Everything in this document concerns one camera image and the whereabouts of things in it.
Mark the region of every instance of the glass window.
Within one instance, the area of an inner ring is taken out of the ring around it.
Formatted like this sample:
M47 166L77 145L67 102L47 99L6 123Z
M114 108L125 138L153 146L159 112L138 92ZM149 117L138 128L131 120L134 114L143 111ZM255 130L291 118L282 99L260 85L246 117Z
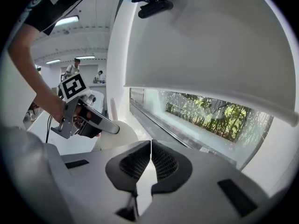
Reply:
M273 117L227 101L152 89L130 89L130 102L186 145L242 169L268 134Z

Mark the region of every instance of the ceiling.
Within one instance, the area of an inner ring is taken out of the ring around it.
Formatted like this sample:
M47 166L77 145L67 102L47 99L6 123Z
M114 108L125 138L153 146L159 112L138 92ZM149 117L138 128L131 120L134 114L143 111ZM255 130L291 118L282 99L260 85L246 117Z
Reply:
M79 16L79 22L54 27L49 36L43 32L31 49L35 64L60 59L60 65L73 63L76 56L95 56L82 64L106 61L111 29L118 0L83 0L69 15Z

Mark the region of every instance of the black t-shirt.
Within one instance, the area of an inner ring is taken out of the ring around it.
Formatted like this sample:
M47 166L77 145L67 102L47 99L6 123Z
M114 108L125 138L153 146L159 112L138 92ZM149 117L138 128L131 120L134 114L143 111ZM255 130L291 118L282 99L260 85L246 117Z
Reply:
M32 0L26 10L29 12L24 23L49 35L57 20L79 0Z

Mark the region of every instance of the person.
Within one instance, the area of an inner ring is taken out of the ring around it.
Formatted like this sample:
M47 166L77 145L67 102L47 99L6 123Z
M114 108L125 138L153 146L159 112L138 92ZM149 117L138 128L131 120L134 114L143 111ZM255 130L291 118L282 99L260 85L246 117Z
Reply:
M74 62L75 62L75 63L74 63L73 65L69 65L69 66L66 68L66 71L65 71L63 80L65 80L65 79L67 79L68 77L71 77L72 75L74 75L74 74L76 74L76 73L79 72L79 65L80 65L81 60L75 58ZM62 96L62 90L61 90L61 88L60 88L59 86L58 86L58 96L59 96L59 97Z
M101 83L106 83L106 76L103 74L103 71L100 70L97 75L95 76L95 80L97 82Z
M26 82L36 92L34 102L51 114L53 118L60 122L65 103L58 95L54 94L42 76L34 66L30 53L33 41L40 32L49 35L56 22L76 5L79 0L33 0L26 8L25 21L16 32L9 47L8 52L12 61ZM80 112L80 107L76 109L75 115Z

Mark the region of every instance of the ceiling light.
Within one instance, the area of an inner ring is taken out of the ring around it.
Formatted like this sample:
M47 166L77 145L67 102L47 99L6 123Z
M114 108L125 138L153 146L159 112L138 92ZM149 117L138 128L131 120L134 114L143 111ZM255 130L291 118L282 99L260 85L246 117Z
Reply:
M64 24L67 24L67 23L71 23L71 22L77 22L77 21L79 21L78 16L63 18L63 19L59 20L58 22L56 22L55 27L60 26L60 25L64 25Z
M60 62L60 60L54 60L54 61L50 61L50 62L46 62L46 64L54 64L54 63L57 63L57 62Z
M79 56L79 57L76 57L77 59L93 59L95 58L95 56Z

